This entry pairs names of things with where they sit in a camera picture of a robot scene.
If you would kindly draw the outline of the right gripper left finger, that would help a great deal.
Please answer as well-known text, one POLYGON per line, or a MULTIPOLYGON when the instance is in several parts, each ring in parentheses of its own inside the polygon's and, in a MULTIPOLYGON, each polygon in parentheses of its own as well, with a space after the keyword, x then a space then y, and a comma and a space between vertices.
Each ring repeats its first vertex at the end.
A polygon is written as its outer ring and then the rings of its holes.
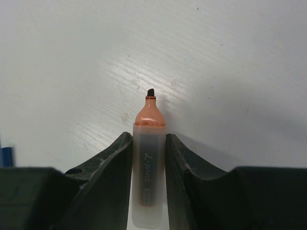
POLYGON ((132 137, 60 172, 51 167, 0 170, 3 230, 124 230, 128 222, 132 137))

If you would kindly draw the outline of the orange highlighter body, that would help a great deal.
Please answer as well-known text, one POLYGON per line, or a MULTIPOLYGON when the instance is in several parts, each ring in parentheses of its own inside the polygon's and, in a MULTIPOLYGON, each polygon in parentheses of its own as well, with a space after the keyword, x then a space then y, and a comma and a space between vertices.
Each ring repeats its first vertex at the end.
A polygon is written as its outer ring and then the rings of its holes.
POLYGON ((163 213, 166 122, 149 89, 132 134, 131 218, 135 227, 155 230, 163 213))

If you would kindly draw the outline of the dark blue pen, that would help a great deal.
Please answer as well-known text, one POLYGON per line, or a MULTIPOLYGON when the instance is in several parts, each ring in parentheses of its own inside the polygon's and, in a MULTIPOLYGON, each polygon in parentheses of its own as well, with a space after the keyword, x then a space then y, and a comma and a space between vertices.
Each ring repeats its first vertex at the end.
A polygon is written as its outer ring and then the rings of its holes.
POLYGON ((0 167, 13 167, 13 151, 12 147, 4 147, 0 149, 0 167))

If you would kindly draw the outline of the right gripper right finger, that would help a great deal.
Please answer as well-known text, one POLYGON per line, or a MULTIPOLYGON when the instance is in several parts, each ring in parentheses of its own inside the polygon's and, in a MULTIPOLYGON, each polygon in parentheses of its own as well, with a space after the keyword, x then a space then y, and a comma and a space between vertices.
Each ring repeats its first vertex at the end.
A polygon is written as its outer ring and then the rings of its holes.
POLYGON ((304 168, 240 166, 226 172, 168 134, 165 173, 172 230, 304 230, 304 168))

